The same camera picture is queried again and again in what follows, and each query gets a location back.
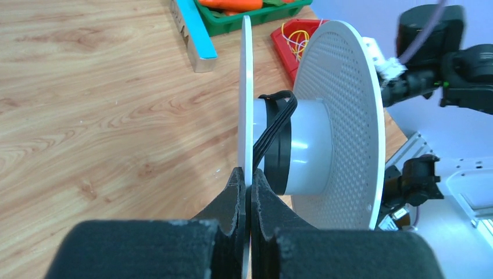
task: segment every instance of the green vegetable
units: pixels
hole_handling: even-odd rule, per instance
[[[263,6],[284,6],[286,3],[283,0],[263,0]]]
[[[218,17],[218,18],[221,18],[221,17],[226,17],[226,15],[222,12],[218,12],[216,10],[210,10],[210,13],[215,16],[215,17]]]

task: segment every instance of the black cable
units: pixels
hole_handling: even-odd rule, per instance
[[[298,106],[298,101],[296,100],[293,92],[290,90],[279,91],[272,95],[261,95],[259,98],[272,100],[289,98],[290,100],[287,102],[286,107],[276,115],[276,118],[272,124],[265,129],[253,145],[253,171],[259,167],[260,161],[262,161],[265,153],[269,150],[269,147],[276,139],[276,136],[281,133],[284,126],[289,122],[292,114]]]
[[[288,100],[264,99],[267,113],[266,127],[274,123],[277,114],[288,105]],[[291,164],[291,119],[284,126],[265,153],[263,173],[270,188],[277,195],[284,195],[288,185]]]

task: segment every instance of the white cylinder hub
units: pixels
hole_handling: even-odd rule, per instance
[[[267,128],[264,99],[253,102],[253,142]],[[332,130],[322,101],[298,100],[291,116],[291,160],[285,195],[317,195],[324,191],[332,164]],[[264,170],[264,158],[259,168]]]

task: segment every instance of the wooden table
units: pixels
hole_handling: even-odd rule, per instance
[[[223,189],[240,32],[194,74],[168,5],[0,2],[0,278],[42,277],[83,220],[187,219]],[[280,24],[253,30],[257,95],[290,88],[268,36]],[[387,141],[387,155],[405,141],[388,116]]]

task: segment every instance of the orange carrot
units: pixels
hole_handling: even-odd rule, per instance
[[[202,6],[212,9],[249,12],[262,8],[263,0],[198,0]]]
[[[224,14],[227,15],[227,16],[235,16],[237,14],[239,14],[238,12],[235,12],[233,10],[225,10],[224,11]]]

